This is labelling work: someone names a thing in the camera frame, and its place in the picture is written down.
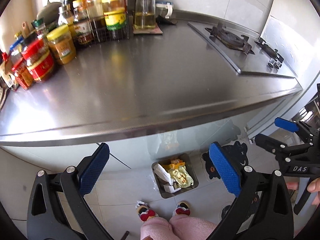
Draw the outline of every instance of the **hand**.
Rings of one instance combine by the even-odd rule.
[[[142,240],[153,240],[153,238],[151,238],[150,236],[147,236],[147,237],[143,238]]]
[[[287,188],[288,189],[297,190],[298,187],[299,187],[299,183],[298,182],[288,182],[287,183]],[[311,182],[309,184],[308,191],[310,193],[318,192],[318,195],[316,196],[316,198],[312,202],[313,205],[318,206],[319,203],[320,203],[320,178],[315,179],[313,182]]]

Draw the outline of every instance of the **foot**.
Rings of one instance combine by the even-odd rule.
[[[142,222],[146,222],[150,218],[159,216],[154,210],[150,209],[147,203],[144,203],[142,201],[137,202],[136,209]]]
[[[190,216],[190,209],[185,201],[180,201],[173,212],[173,215],[187,215]]]

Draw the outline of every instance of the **jar with red lid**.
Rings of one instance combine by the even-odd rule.
[[[23,89],[28,90],[33,84],[33,77],[27,69],[27,64],[24,58],[20,60],[12,67],[12,72],[16,78],[16,81],[23,87]]]
[[[24,47],[21,54],[26,60],[27,69],[36,82],[44,82],[52,75],[54,61],[49,47],[43,39],[36,39]]]

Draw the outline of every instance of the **countertop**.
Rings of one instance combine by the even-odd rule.
[[[60,146],[181,129],[301,90],[296,79],[239,75],[187,21],[163,35],[94,45],[52,78],[10,92],[0,145]]]

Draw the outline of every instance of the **red label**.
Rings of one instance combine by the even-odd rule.
[[[34,78],[34,80],[38,81],[42,79],[49,70],[51,70],[53,65],[54,65],[53,58],[50,52],[48,51],[48,53],[43,55],[39,59],[39,61],[37,61],[36,63],[34,63],[33,65],[27,68],[30,74],[32,75],[32,77]]]

